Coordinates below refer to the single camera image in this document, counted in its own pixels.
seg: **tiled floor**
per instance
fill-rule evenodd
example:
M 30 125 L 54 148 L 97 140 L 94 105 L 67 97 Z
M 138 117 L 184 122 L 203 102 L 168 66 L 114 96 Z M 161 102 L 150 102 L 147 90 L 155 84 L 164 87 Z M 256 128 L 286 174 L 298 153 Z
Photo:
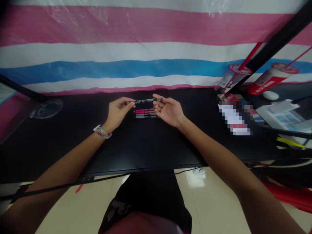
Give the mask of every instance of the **tiled floor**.
M 235 194 L 210 168 L 205 168 L 205 171 L 206 179 L 194 176 L 193 171 L 176 176 L 185 206 L 192 215 L 192 233 L 249 234 Z M 77 194 L 78 186 L 70 188 L 46 216 L 36 234 L 97 234 L 109 202 L 125 180 L 125 177 L 120 177 L 87 184 Z M 308 233 L 312 214 L 283 205 Z

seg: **hand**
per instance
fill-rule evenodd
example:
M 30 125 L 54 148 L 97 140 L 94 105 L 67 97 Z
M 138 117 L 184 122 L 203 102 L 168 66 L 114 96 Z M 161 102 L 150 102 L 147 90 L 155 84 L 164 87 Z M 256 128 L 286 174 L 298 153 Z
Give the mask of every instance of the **hand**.
M 108 117 L 102 128 L 106 132 L 112 133 L 121 124 L 126 113 L 136 107 L 134 101 L 132 98 L 122 97 L 110 102 Z
M 153 97 L 162 98 L 162 102 L 153 101 L 155 114 L 166 123 L 178 128 L 186 118 L 181 104 L 172 98 L 164 98 L 158 94 L 153 94 Z

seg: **red straw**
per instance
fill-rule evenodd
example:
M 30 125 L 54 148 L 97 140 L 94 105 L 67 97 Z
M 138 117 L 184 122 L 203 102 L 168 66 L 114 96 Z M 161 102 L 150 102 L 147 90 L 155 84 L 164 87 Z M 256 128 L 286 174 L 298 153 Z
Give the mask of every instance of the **red straw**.
M 291 63 L 287 64 L 284 68 L 292 65 L 295 61 L 297 61 L 299 58 L 301 58 L 305 53 L 307 53 L 310 49 L 312 49 L 312 46 L 310 48 L 308 48 L 305 52 L 303 52 L 301 55 L 299 55 L 298 58 L 296 58 L 294 61 L 292 61 Z
M 75 193 L 78 193 L 80 191 L 80 189 L 82 188 L 83 184 L 79 186 L 79 188 L 76 190 Z
M 247 58 L 245 59 L 245 61 L 240 65 L 240 67 L 238 68 L 239 71 L 243 70 L 245 65 L 249 62 L 249 60 L 251 59 L 251 57 L 255 54 L 255 52 L 259 49 L 259 47 L 262 45 L 263 42 L 258 42 L 255 47 L 253 48 L 253 50 L 249 53 L 249 55 L 247 56 Z

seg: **black pen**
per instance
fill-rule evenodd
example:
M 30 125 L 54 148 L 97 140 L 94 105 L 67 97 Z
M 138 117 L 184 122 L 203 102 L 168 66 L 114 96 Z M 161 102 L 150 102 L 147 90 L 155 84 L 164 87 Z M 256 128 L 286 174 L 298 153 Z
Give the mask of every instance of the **black pen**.
M 144 103 L 144 102 L 152 102 L 152 101 L 161 101 L 162 98 L 152 98 L 152 99 L 145 99 L 145 100 L 138 100 L 135 101 L 135 104 Z

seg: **black shorts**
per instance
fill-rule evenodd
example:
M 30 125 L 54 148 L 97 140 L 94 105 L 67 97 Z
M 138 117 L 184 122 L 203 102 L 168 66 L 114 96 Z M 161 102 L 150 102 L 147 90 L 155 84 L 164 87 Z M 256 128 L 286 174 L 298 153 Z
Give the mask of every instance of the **black shorts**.
M 110 202 L 100 231 L 106 232 L 132 211 L 169 219 L 184 232 L 192 230 L 192 217 L 184 206 L 173 170 L 131 174 Z

